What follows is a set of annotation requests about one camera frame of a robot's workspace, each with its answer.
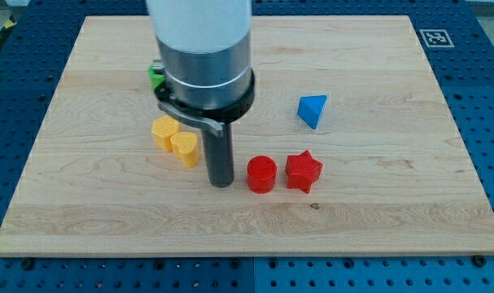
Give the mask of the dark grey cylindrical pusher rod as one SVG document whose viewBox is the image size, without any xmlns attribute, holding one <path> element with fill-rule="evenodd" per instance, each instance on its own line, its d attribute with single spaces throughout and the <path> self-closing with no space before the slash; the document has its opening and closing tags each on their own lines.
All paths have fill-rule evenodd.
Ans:
<svg viewBox="0 0 494 293">
<path fill-rule="evenodd" d="M 234 181 L 231 125 L 223 125 L 223 135 L 221 137 L 203 130 L 202 139 L 210 183 L 218 188 L 231 185 Z"/>
</svg>

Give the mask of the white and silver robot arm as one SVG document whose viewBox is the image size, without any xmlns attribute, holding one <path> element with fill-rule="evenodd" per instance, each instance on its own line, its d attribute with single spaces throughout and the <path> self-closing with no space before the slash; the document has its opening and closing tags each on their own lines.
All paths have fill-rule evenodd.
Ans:
<svg viewBox="0 0 494 293">
<path fill-rule="evenodd" d="M 250 0 L 146 0 L 164 77 L 154 92 L 160 110 L 200 129 L 208 178 L 234 181 L 232 124 L 255 98 Z"/>
</svg>

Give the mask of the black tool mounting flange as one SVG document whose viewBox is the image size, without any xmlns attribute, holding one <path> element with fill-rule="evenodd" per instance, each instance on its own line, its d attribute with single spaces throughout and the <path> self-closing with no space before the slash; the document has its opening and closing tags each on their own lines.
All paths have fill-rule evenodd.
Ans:
<svg viewBox="0 0 494 293">
<path fill-rule="evenodd" d="M 223 137 L 225 125 L 244 116 L 254 102 L 256 78 L 252 69 L 250 74 L 251 79 L 247 91 L 237 102 L 229 106 L 212 110 L 187 106 L 172 98 L 173 92 L 166 86 L 166 81 L 162 81 L 154 88 L 157 106 L 161 111 L 184 125 L 207 131 L 219 138 Z"/>
</svg>

